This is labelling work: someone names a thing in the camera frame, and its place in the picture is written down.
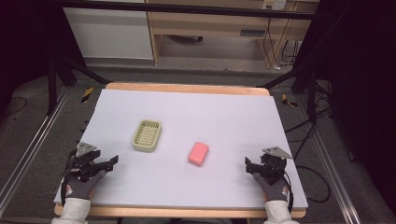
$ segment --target gray glove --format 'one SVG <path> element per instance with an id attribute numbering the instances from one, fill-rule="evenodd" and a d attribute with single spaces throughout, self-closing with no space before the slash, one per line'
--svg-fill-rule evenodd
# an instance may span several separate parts
<path id="1" fill-rule="evenodd" d="M 102 170 L 87 182 L 81 182 L 75 177 L 70 177 L 66 186 L 66 198 L 78 198 L 89 200 L 91 192 L 95 185 L 106 175 L 106 171 Z"/>
<path id="2" fill-rule="evenodd" d="M 257 183 L 262 186 L 262 191 L 264 191 L 265 201 L 287 201 L 289 188 L 284 178 L 281 178 L 275 182 L 274 185 L 269 185 L 267 181 L 259 173 L 253 174 L 254 179 Z"/>

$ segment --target small basket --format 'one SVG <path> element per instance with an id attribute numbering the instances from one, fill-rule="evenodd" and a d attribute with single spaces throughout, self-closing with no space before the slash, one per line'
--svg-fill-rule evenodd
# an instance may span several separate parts
<path id="1" fill-rule="evenodd" d="M 144 152 L 153 152 L 160 139 L 162 126 L 155 120 L 143 119 L 134 134 L 134 149 Z"/>

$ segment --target pink sponge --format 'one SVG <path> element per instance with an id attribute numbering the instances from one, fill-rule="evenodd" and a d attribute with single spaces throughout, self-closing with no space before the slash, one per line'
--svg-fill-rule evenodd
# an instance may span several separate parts
<path id="1" fill-rule="evenodd" d="M 209 146 L 200 142 L 196 142 L 190 152 L 189 162 L 201 166 L 208 150 Z"/>

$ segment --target black cable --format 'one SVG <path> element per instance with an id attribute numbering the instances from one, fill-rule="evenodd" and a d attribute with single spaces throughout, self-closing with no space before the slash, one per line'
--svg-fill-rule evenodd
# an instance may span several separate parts
<path id="1" fill-rule="evenodd" d="M 311 126 L 311 128 L 309 129 L 308 133 L 306 134 L 306 136 L 305 136 L 303 142 L 301 143 L 301 145 L 300 145 L 300 147 L 298 148 L 297 152 L 296 152 L 295 155 L 293 156 L 293 159 L 294 159 L 295 161 L 297 160 L 297 157 L 298 157 L 298 155 L 299 155 L 301 149 L 303 148 L 303 146 L 304 146 L 306 140 L 308 140 L 309 136 L 311 135 L 311 132 L 314 132 L 314 131 L 315 131 L 316 127 L 317 127 L 317 124 L 312 124 L 312 126 Z"/>
<path id="2" fill-rule="evenodd" d="M 24 101 L 23 106 L 22 106 L 20 109 L 14 111 L 14 112 L 4 113 L 4 114 L 2 114 L 1 116 L 8 116 L 8 115 L 16 114 L 16 113 L 22 111 L 22 110 L 27 106 L 27 100 L 26 100 L 25 98 L 22 98 L 22 97 L 17 96 L 17 97 L 12 97 L 12 98 L 11 98 L 11 100 L 13 100 L 13 99 L 22 99 L 22 100 Z"/>
<path id="3" fill-rule="evenodd" d="M 272 52 L 273 52 L 273 55 L 274 55 L 273 59 L 274 59 L 275 62 L 278 64 L 278 66 L 286 66 L 287 64 L 279 63 L 279 62 L 276 60 L 275 49 L 274 49 L 274 45 L 273 45 L 273 43 L 272 43 L 272 38 L 271 38 L 271 33 L 270 33 L 270 25 L 271 25 L 271 18 L 268 18 L 268 28 L 267 28 L 266 34 L 268 34 L 268 37 L 270 38 L 271 48 L 272 48 Z"/>
<path id="4" fill-rule="evenodd" d="M 321 115 L 322 113 L 326 112 L 326 111 L 329 110 L 329 109 L 331 109 L 331 108 L 330 108 L 330 107 L 326 107 L 326 108 L 320 110 L 320 111 L 317 113 L 317 116 Z M 289 128 L 289 129 L 285 130 L 285 133 L 289 133 L 289 132 L 294 131 L 294 130 L 296 130 L 296 129 L 298 129 L 298 128 L 301 128 L 301 127 L 303 127 L 306 123 L 309 123 L 310 121 L 311 121 L 311 119 L 307 119 L 307 120 L 305 120 L 305 121 L 303 121 L 303 122 L 297 124 L 296 126 L 294 126 L 294 127 L 292 127 L 292 128 Z"/>
<path id="5" fill-rule="evenodd" d="M 315 175 L 317 175 L 318 177 L 320 177 L 320 178 L 323 180 L 323 182 L 325 183 L 325 185 L 326 185 L 326 188 L 327 188 L 327 195 L 326 195 L 326 197 L 325 197 L 324 199 L 318 200 L 318 199 L 313 199 L 313 198 L 311 198 L 311 197 L 309 196 L 308 200 L 309 200 L 309 201 L 312 201 L 312 202 L 314 202 L 314 203 L 326 203 L 327 201 L 329 201 L 329 199 L 330 199 L 330 197 L 331 197 L 331 195 L 332 195 L 332 191 L 331 191 L 330 185 L 329 185 L 329 183 L 326 181 L 326 179 L 325 179 L 320 173 L 318 173 L 317 171 L 315 171 L 315 170 L 313 170 L 313 169 L 311 169 L 311 168 L 309 168 L 309 167 L 299 165 L 299 166 L 296 166 L 296 168 L 297 168 L 297 169 L 298 169 L 298 168 L 305 169 L 305 170 L 308 170 L 308 171 L 314 173 Z"/>

